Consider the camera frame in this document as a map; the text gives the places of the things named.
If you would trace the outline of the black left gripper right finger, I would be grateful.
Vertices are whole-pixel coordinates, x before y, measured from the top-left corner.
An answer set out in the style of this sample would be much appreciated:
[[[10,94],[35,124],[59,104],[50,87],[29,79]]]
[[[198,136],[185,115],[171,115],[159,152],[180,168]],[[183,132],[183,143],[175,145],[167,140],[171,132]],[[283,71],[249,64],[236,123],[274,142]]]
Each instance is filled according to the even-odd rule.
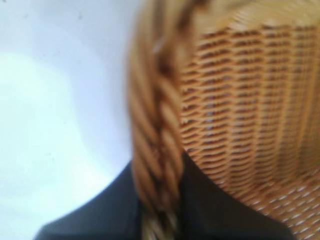
[[[184,152],[180,182],[183,240],[294,240],[283,223],[242,204],[213,183]]]

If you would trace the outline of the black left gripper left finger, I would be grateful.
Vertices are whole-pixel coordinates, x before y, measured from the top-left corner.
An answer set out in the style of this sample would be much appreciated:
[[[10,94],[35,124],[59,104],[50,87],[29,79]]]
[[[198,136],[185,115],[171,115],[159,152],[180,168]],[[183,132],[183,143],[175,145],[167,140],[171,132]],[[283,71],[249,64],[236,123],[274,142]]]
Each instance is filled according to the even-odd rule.
[[[80,208],[44,225],[36,240],[140,240],[140,203],[131,165]]]

